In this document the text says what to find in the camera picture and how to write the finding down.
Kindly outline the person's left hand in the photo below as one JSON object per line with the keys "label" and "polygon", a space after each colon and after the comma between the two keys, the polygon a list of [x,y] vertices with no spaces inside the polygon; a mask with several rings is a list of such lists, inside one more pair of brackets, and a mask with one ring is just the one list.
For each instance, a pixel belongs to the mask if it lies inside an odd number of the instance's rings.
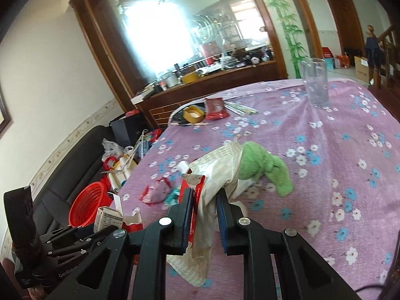
{"label": "person's left hand", "polygon": [[22,299],[39,300],[39,299],[45,299],[47,297],[46,292],[41,286],[35,286],[28,289],[23,289],[20,287],[14,275],[15,264],[11,259],[4,258],[1,261],[1,265],[5,270],[7,277],[10,279],[13,287],[17,290],[18,294],[22,297]]}

